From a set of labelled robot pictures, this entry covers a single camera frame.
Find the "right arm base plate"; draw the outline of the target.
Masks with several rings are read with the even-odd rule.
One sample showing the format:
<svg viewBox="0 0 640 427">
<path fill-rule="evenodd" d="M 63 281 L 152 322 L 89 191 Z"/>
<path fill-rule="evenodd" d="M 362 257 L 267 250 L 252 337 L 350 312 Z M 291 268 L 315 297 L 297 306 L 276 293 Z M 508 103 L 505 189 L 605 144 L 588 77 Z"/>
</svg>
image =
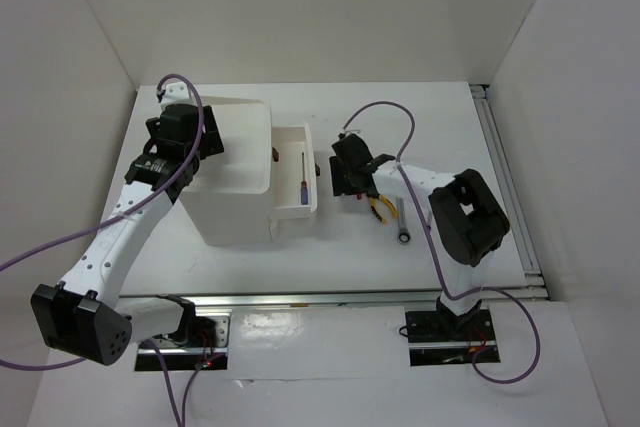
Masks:
<svg viewBox="0 0 640 427">
<path fill-rule="evenodd" d="M 408 341 L 412 367 L 471 364 L 479 352 L 478 363 L 499 363 L 500 354 L 488 309 L 481 309 L 467 324 L 446 332 L 435 311 L 408 311 L 398 334 Z"/>
</svg>

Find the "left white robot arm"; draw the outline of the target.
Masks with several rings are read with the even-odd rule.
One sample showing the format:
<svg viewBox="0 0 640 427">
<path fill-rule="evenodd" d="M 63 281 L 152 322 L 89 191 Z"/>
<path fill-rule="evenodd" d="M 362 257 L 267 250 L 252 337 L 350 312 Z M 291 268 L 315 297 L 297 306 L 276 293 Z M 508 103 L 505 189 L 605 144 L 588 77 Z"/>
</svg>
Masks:
<svg viewBox="0 0 640 427">
<path fill-rule="evenodd" d="M 124 281 L 158 223 L 202 160 L 224 151 L 210 106 L 174 103 L 146 122 L 149 139 L 125 175 L 109 219 L 81 259 L 54 286 L 39 285 L 30 304 L 46 346 L 105 366 L 131 343 L 196 337 L 193 302 L 173 294 L 120 303 Z"/>
</svg>

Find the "white drawer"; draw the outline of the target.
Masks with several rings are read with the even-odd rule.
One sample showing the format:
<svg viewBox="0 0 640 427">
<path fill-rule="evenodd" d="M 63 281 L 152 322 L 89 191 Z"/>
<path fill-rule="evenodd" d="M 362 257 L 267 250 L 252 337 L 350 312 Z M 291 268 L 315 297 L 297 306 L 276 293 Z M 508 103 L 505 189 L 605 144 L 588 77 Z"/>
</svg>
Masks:
<svg viewBox="0 0 640 427">
<path fill-rule="evenodd" d="M 273 126 L 272 147 L 277 161 L 272 163 L 271 192 L 275 221 L 312 219 L 318 208 L 317 174 L 310 126 Z M 301 153 L 305 153 L 309 204 L 300 203 Z"/>
</svg>

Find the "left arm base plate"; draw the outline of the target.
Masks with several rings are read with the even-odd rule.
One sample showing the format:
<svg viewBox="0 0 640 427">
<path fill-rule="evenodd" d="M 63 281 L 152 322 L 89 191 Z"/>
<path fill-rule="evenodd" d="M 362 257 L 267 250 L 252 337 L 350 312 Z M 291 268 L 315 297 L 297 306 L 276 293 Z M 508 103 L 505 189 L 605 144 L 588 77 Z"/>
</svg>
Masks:
<svg viewBox="0 0 640 427">
<path fill-rule="evenodd" d="M 198 365 L 203 365 L 205 371 L 225 371 L 230 327 L 229 313 L 197 315 L 189 327 L 186 341 L 176 343 L 167 335 L 156 336 L 152 341 L 162 354 L 168 371 L 194 371 Z"/>
</svg>

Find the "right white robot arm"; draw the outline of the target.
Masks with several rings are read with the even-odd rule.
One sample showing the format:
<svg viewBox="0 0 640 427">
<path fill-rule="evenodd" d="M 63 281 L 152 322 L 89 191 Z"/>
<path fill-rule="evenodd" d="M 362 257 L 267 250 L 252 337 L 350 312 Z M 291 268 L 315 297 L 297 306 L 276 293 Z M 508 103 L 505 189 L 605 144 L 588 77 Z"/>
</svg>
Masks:
<svg viewBox="0 0 640 427">
<path fill-rule="evenodd" d="M 494 252 L 510 231 L 482 175 L 474 169 L 438 173 L 388 154 L 375 157 L 356 134 L 341 135 L 332 149 L 334 196 L 362 196 L 370 204 L 394 197 L 417 209 L 442 288 L 436 326 L 444 337 L 460 338 L 480 310 Z"/>
</svg>

